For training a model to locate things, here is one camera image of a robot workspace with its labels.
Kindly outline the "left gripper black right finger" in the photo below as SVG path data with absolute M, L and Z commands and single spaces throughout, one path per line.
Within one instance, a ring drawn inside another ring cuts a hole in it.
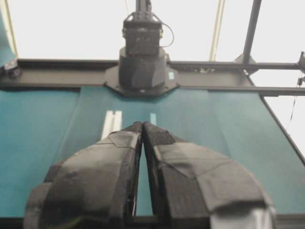
M 173 229 L 275 229 L 275 207 L 233 159 L 143 124 L 152 209 Z

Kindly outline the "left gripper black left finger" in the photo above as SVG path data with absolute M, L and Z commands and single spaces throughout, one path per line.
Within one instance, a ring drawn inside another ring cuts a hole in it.
M 26 229 L 123 229 L 136 208 L 142 123 L 53 164 L 30 193 Z

